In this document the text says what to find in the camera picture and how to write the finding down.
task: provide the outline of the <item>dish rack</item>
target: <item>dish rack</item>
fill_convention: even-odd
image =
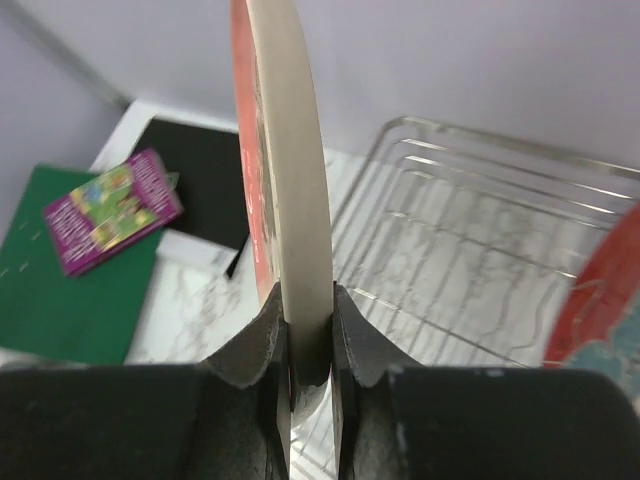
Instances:
[[[539,366],[576,276],[639,191],[637,169],[398,118],[337,212],[335,276],[425,365]],[[292,478],[335,477],[330,395],[293,432]]]

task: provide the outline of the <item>white marble countertop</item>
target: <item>white marble countertop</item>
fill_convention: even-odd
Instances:
[[[111,168],[126,160],[152,118],[237,131],[217,118],[144,100],[124,114],[91,170]],[[344,198],[360,161],[325,150],[332,215]],[[127,363],[193,362],[207,357],[238,333],[258,312],[251,248],[245,248],[229,280],[219,272],[199,270],[159,249]],[[1,351],[0,364],[33,357]]]

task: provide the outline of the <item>gray wall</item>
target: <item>gray wall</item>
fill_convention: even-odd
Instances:
[[[228,0],[18,1],[132,96],[235,117]],[[297,4],[329,146],[412,114],[638,162],[640,2]]]
[[[88,167],[120,118],[24,33],[0,8],[0,243],[33,166]]]

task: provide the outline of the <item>purple box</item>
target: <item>purple box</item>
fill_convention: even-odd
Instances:
[[[47,205],[44,216],[62,270],[79,275],[182,211],[149,148]]]

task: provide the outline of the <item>white wall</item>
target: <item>white wall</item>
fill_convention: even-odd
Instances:
[[[19,32],[0,8],[0,244],[33,166],[88,167],[120,117]]]
[[[117,87],[234,118],[227,0],[19,0]],[[640,165],[640,3],[297,0],[325,143],[412,114]]]

